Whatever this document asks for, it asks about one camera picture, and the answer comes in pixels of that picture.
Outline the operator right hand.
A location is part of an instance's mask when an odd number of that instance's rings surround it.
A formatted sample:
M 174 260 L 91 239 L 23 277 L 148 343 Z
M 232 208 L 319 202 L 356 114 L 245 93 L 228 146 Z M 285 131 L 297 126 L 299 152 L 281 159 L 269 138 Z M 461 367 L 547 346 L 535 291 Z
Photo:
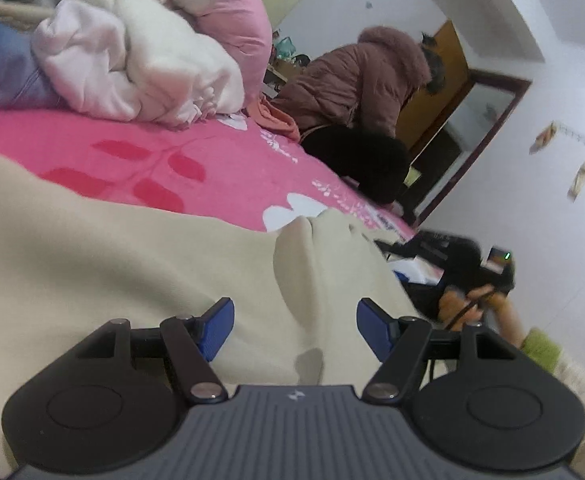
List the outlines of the operator right hand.
M 478 287 L 470 292 L 448 287 L 439 300 L 438 321 L 447 330 L 460 330 L 467 323 L 479 322 L 486 310 L 502 314 L 510 307 L 509 298 L 493 285 Z

